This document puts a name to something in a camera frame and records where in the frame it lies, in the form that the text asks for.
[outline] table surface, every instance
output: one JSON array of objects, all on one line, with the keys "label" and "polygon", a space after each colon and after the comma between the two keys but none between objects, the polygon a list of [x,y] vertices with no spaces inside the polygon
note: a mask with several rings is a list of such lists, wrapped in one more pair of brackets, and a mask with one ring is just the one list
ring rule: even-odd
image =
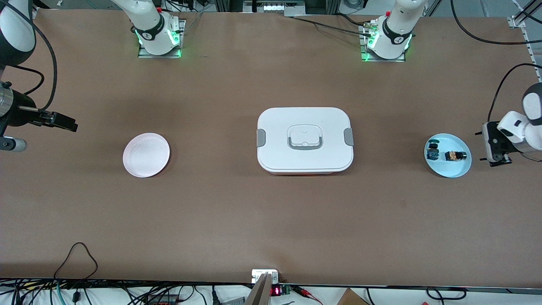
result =
[{"label": "table surface", "polygon": [[[355,30],[338,16],[312,18]],[[522,39],[503,18],[463,22],[488,39]],[[422,157],[441,132],[462,138],[474,160],[485,156],[474,133],[504,74],[530,61],[525,46],[488,45],[451,18],[422,18],[407,62],[371,63],[355,35],[274,14],[209,13],[181,59],[144,60],[121,11],[40,10],[36,24],[59,63],[50,110],[79,130],[8,128],[29,147],[0,154],[0,276],[52,276],[81,241],[100,264],[95,278],[246,282],[252,268],[276,268],[291,283],[542,288],[538,165],[474,161],[446,179]],[[47,75],[32,94],[44,104],[43,42],[24,65]],[[8,68],[3,80],[25,91],[38,78]],[[493,118],[520,111],[536,81],[531,68],[514,72]],[[263,170],[257,118],[285,106],[343,109],[356,144],[349,169]],[[143,132],[172,151],[149,179],[122,165]],[[78,247],[59,276],[92,267]]]}]

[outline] white plate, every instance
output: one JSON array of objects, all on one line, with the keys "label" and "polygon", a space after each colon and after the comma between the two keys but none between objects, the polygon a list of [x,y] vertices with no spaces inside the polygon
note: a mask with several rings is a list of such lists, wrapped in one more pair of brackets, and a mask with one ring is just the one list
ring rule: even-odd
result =
[{"label": "white plate", "polygon": [[166,166],[170,148],[163,136],[147,133],[132,139],[122,155],[126,170],[139,178],[154,176]]},{"label": "white plate", "polygon": [[[439,141],[438,160],[429,160],[427,159],[427,149],[429,148],[429,141],[434,139]],[[451,150],[466,152],[467,159],[462,161],[446,161],[444,154]],[[470,165],[473,163],[470,150],[465,142],[450,134],[438,134],[430,137],[425,143],[423,157],[425,158],[427,165],[429,165],[432,170],[434,170],[437,174],[448,178],[461,177],[469,171]]]}]

